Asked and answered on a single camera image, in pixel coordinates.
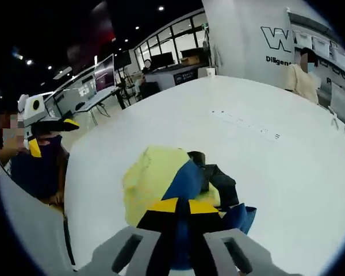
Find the computer monitor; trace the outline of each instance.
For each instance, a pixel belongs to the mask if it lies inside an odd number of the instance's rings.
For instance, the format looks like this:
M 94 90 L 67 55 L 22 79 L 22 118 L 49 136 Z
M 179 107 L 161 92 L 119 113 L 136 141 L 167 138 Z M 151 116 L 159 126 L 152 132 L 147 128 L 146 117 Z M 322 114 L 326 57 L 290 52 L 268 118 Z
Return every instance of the computer monitor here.
M 125 51 L 123 53 L 118 53 L 117 56 L 114 57 L 114 69 L 118 70 L 121 69 L 129 64 L 131 64 L 131 56 L 129 51 Z
M 165 67 L 171 64 L 174 64 L 173 54 L 163 53 L 161 55 L 151 56 L 151 66 L 153 69 Z
M 107 87 L 115 86 L 114 55 L 110 55 L 95 67 L 94 79 L 97 92 Z

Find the yellow stripe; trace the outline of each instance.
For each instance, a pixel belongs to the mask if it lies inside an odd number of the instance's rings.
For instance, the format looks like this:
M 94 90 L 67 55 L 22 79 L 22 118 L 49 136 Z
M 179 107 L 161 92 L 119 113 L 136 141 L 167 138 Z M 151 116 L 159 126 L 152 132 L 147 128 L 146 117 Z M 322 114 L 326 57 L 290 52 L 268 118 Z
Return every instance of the yellow stripe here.
M 148 208 L 148 210 L 175 213 L 177 202 L 178 202 L 177 198 L 171 198 L 169 200 L 159 201 L 158 203 L 153 204 L 152 207 Z
M 64 122 L 68 122 L 69 124 L 79 126 L 79 124 L 76 121 L 70 120 L 70 119 L 65 119 Z
M 41 157 L 40 147 L 36 139 L 29 141 L 29 150 L 33 157 Z
M 214 208 L 211 204 L 198 202 L 196 200 L 189 200 L 190 213 L 191 214 L 207 214 L 207 213 L 218 213 L 219 211 Z

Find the desk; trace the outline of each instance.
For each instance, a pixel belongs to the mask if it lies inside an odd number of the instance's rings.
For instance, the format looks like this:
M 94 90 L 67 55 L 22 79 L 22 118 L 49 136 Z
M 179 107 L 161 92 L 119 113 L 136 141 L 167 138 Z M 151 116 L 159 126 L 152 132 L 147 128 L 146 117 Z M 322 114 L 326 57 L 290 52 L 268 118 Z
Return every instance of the desk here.
M 121 89 L 119 87 L 108 87 L 108 88 L 105 88 L 103 90 L 101 90 L 100 92 L 98 92 L 93 98 L 91 98 L 89 101 L 87 101 L 85 103 L 85 105 L 83 105 L 80 109 L 78 109 L 76 112 L 77 113 L 81 113 L 81 112 L 88 112 L 90 111 L 91 115 L 92 115 L 92 119 L 93 119 L 93 122 L 95 123 L 95 125 L 98 125 L 97 124 L 97 121 L 96 121 L 96 118 L 94 117 L 94 114 L 93 114 L 93 111 L 92 111 L 92 108 L 95 107 L 95 106 L 98 106 L 102 101 L 104 101 L 105 99 L 109 98 L 110 96 L 112 95 L 116 95 L 117 99 L 118 99 L 118 102 L 120 104 L 120 107 L 122 109 L 125 109 L 125 105 L 124 105 L 124 101 L 122 100 L 121 98 L 121 95 L 120 95 L 120 91 Z M 98 111 L 106 116 L 106 117 L 110 117 L 110 115 L 108 115 L 107 111 L 105 108 L 103 108 L 103 110 L 105 111 L 106 114 L 103 114 L 101 111 Z
M 231 110 L 281 135 L 224 122 Z M 122 177 L 148 145 L 201 151 L 258 208 L 249 237 L 288 273 L 318 275 L 345 241 L 345 133 L 329 111 L 245 79 L 200 78 L 123 110 L 72 147 L 65 211 L 77 267 L 125 222 Z
M 197 79 L 198 69 L 205 66 L 206 64 L 203 63 L 190 66 L 177 64 L 175 66 L 146 73 L 145 79 L 147 82 L 157 82 L 162 91 L 180 85 L 181 83 Z

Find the window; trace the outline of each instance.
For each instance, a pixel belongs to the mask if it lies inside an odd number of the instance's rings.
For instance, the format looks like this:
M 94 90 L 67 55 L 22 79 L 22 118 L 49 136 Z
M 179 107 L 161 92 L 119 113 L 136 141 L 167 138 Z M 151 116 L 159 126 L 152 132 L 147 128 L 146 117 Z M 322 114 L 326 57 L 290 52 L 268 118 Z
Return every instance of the window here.
M 205 40 L 205 31 L 200 30 L 199 32 L 196 32 L 195 35 L 197 36 L 198 47 L 203 47 L 203 41 Z
M 143 55 L 144 61 L 146 59 L 151 59 L 150 52 L 149 52 L 148 46 L 147 46 L 147 42 L 143 43 L 140 48 L 142 50 L 142 55 Z
M 205 23 L 208 23 L 205 13 L 201 13 L 193 17 L 193 24 L 195 28 L 202 26 L 202 24 L 205 24 Z
M 157 41 L 157 36 L 154 36 L 148 40 L 149 49 L 151 50 L 151 56 L 160 55 L 160 47 Z
M 193 34 L 185 34 L 181 37 L 178 37 L 175 39 L 175 42 L 177 44 L 179 59 L 183 57 L 181 51 L 196 48 L 196 42 L 194 41 Z
M 187 20 L 183 20 L 179 23 L 176 23 L 175 25 L 172 26 L 172 31 L 174 32 L 174 36 L 191 29 L 191 23 L 190 23 L 190 19 Z
M 160 32 L 158 34 L 158 36 L 159 36 L 160 43 L 163 43 L 165 40 L 171 38 L 171 30 L 170 30 L 170 28 L 167 28 L 167 29 L 163 30 L 162 32 Z
M 175 64 L 178 64 L 177 53 L 175 52 L 174 42 L 172 39 L 165 40 L 164 43 L 161 43 L 162 53 L 172 53 L 172 58 L 174 59 Z
M 142 70 L 144 68 L 144 62 L 143 62 L 142 53 L 140 51 L 140 47 L 137 48 L 136 55 L 137 55 L 137 60 L 138 60 L 139 68 Z

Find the yellow and blue fabric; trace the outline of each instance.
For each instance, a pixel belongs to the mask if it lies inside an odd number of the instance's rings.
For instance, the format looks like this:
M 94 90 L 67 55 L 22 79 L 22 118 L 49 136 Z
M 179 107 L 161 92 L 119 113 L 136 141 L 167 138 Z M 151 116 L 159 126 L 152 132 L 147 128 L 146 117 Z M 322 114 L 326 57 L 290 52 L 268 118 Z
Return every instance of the yellow and blue fabric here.
M 202 177 L 183 149 L 149 146 L 122 180 L 127 223 L 136 226 L 150 206 L 169 198 L 196 198 L 219 206 L 219 193 L 211 184 L 208 192 L 200 194 Z

